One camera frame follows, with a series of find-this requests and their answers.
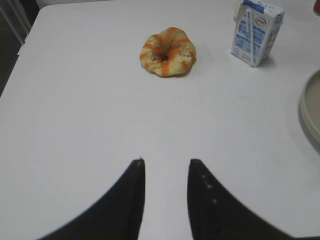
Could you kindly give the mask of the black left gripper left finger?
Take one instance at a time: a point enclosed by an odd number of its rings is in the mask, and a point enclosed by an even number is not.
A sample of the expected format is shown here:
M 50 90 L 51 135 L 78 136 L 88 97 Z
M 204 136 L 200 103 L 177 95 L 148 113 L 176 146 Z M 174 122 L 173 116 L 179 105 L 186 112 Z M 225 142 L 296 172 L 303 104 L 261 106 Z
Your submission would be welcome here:
M 145 161 L 135 159 L 96 203 L 43 239 L 137 240 L 143 220 L 145 185 Z

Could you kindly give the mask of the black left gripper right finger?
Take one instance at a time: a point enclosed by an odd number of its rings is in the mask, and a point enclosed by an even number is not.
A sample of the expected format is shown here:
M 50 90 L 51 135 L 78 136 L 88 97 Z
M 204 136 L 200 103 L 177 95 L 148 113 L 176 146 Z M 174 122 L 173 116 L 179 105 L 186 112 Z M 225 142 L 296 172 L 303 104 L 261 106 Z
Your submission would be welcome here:
M 187 207 L 195 240 L 291 240 L 238 201 L 200 159 L 191 159 Z

